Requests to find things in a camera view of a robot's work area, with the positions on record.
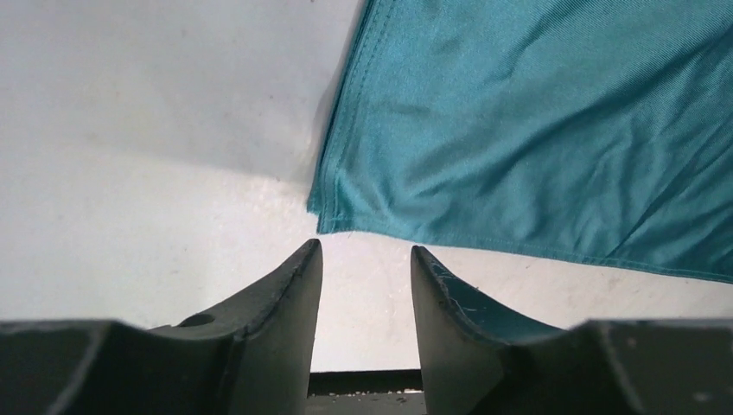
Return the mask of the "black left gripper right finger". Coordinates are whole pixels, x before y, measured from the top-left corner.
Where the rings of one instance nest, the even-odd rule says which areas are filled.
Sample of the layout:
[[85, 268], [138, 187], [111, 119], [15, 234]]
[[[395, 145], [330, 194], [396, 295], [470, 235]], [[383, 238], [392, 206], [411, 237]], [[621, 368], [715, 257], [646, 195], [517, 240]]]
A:
[[430, 414], [729, 414], [730, 319], [539, 322], [411, 250]]

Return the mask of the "teal cloth napkin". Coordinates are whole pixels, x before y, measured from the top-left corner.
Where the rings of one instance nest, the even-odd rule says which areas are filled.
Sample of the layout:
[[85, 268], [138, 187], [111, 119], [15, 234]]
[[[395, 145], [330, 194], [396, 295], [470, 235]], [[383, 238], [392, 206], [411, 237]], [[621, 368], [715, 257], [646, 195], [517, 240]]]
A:
[[729, 1], [366, 1], [320, 234], [730, 283]]

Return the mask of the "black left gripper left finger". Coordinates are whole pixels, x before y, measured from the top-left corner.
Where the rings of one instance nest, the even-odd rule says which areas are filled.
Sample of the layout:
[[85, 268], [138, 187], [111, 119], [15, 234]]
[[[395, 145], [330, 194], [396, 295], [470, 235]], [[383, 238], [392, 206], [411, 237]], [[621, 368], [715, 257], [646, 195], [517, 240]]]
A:
[[322, 291], [310, 239], [278, 268], [181, 323], [1, 325], [4, 414], [301, 414]]

